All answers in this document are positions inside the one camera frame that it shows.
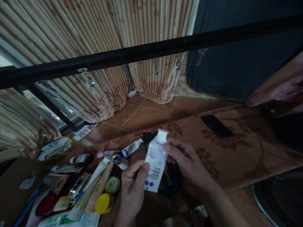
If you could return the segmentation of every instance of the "yellow cap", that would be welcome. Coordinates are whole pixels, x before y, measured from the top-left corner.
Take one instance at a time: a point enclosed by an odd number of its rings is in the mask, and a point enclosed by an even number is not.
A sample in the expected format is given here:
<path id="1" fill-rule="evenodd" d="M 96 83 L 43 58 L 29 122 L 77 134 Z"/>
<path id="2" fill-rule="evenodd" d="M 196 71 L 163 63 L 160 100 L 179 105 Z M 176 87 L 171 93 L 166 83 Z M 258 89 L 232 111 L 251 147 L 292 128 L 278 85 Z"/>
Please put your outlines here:
<path id="1" fill-rule="evenodd" d="M 105 192 L 114 194 L 120 187 L 120 179 L 118 177 L 110 177 L 105 184 Z"/>
<path id="2" fill-rule="evenodd" d="M 111 207 L 114 204 L 114 196 L 108 193 L 102 194 L 95 206 L 95 210 L 97 214 L 105 214 L 108 213 L 111 209 Z"/>

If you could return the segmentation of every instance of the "cardboard box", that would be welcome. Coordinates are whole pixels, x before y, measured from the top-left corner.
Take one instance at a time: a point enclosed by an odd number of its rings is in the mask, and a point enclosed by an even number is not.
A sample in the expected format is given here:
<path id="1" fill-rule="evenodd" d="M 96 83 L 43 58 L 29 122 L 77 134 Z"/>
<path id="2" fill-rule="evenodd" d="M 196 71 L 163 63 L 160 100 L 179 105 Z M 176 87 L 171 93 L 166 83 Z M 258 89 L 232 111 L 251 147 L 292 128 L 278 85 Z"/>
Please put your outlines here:
<path id="1" fill-rule="evenodd" d="M 0 227 L 14 226 L 47 172 L 44 162 L 20 157 L 0 176 Z"/>

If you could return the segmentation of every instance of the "red lid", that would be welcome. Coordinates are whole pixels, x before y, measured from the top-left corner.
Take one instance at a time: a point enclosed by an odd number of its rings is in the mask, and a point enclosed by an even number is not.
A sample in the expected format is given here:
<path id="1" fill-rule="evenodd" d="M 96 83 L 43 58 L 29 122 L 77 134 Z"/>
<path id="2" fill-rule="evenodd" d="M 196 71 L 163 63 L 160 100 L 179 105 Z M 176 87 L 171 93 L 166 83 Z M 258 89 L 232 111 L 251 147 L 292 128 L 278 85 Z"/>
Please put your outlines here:
<path id="1" fill-rule="evenodd" d="M 48 215 L 50 212 L 53 211 L 54 206 L 57 202 L 56 195 L 48 195 L 46 196 L 36 208 L 36 216 L 43 216 Z"/>

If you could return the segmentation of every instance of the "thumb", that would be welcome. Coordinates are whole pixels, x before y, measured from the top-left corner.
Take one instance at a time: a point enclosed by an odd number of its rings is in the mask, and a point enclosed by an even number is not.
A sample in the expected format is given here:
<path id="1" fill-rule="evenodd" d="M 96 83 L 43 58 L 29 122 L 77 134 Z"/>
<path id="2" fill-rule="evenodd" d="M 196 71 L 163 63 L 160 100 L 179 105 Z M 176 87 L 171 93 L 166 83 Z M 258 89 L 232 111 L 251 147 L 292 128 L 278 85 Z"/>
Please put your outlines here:
<path id="1" fill-rule="evenodd" d="M 182 163 L 182 161 L 184 160 L 184 155 L 181 153 L 181 151 L 179 151 L 178 148 L 174 147 L 174 146 L 171 146 L 169 144 L 164 144 L 164 150 L 166 153 L 168 153 L 170 156 L 172 156 L 176 162 L 179 164 L 179 163 Z"/>
<path id="2" fill-rule="evenodd" d="M 149 171 L 149 164 L 148 163 L 144 163 L 143 166 L 141 166 L 138 174 L 137 174 L 137 178 L 135 181 L 135 187 L 138 189 L 143 189 L 144 186 L 144 182 L 146 180 L 146 177 L 148 175 L 148 171 Z"/>

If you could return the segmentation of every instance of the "black phone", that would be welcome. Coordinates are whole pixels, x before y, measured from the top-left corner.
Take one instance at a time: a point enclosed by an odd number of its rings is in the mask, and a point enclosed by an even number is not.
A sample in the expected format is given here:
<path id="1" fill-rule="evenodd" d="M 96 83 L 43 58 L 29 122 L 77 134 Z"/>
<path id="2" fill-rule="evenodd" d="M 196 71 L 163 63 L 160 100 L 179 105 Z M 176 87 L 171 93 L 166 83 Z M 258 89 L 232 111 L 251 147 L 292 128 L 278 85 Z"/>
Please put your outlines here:
<path id="1" fill-rule="evenodd" d="M 203 116 L 201 119 L 220 138 L 232 137 L 235 135 L 214 115 Z"/>

